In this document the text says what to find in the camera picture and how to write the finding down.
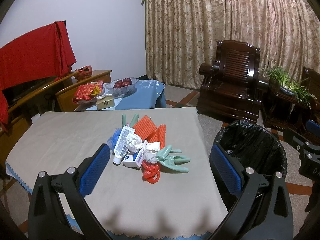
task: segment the wall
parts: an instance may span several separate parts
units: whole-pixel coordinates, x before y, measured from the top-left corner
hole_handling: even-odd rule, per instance
[[[18,36],[66,20],[77,62],[111,69],[111,78],[146,73],[141,0],[15,0],[0,24],[0,47]]]

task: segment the potted plant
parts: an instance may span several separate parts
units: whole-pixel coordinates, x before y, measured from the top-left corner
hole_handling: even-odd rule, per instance
[[[270,79],[270,84],[279,83],[280,91],[289,96],[295,96],[296,99],[307,105],[311,109],[311,98],[316,97],[308,92],[305,86],[301,86],[301,82],[295,82],[289,77],[289,73],[283,70],[280,66],[273,66],[267,70]]]

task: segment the small cardboard box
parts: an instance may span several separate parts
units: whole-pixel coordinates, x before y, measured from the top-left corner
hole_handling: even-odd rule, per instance
[[[137,153],[127,154],[122,161],[124,166],[130,167],[130,168],[140,168],[143,161],[143,151],[147,143],[148,143],[147,140],[145,140],[143,142],[142,148]]]
[[[97,109],[105,109],[109,107],[115,106],[115,102],[113,100],[113,95],[107,94],[103,96],[97,97]]]

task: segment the floral curtain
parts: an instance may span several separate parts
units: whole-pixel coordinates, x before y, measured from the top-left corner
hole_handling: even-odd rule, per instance
[[[306,0],[145,1],[149,78],[199,88],[199,66],[231,39],[261,49],[263,75],[273,64],[296,80],[302,66],[320,72],[320,22]]]

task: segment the beige tablecloth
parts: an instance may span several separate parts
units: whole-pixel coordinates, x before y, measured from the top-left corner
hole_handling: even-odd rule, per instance
[[[121,127],[125,113],[148,115],[158,126],[166,124],[166,145],[181,149],[191,158],[183,164],[189,173],[161,171],[160,180],[149,184],[142,171],[115,166],[112,156],[92,194],[85,197],[94,215],[114,234],[141,238],[190,237],[213,232],[227,210],[211,173],[203,133],[194,107],[58,113],[47,112],[22,136],[7,163],[30,188],[40,171],[49,175],[77,167],[92,156],[101,143]],[[63,194],[61,201],[70,213]]]

